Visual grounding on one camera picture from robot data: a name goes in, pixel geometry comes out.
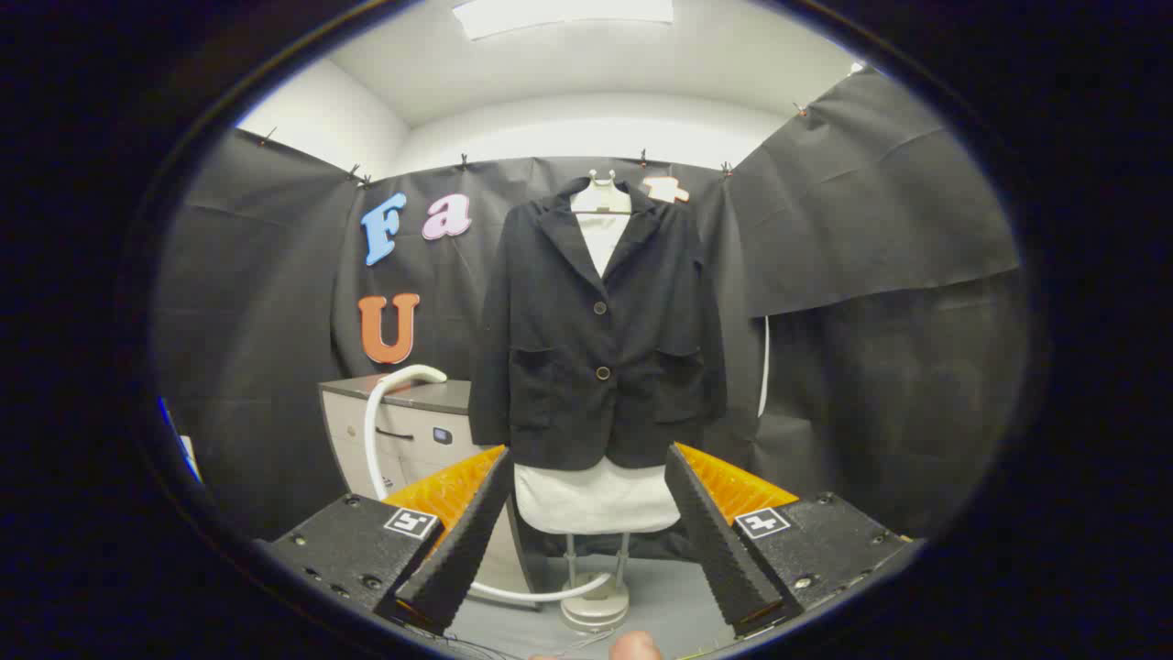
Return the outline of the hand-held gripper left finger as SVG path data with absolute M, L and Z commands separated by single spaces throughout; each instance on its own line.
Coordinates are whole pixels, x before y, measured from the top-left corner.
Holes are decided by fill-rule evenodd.
M 438 635 L 477 577 L 511 479 L 496 445 L 386 499 L 344 494 L 262 551 L 323 598 Z

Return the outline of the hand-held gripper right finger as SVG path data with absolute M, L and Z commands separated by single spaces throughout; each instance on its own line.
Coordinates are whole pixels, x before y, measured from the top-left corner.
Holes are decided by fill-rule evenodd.
M 739 638 L 838 603 L 921 547 L 838 494 L 804 499 L 691 445 L 669 447 L 663 479 Z

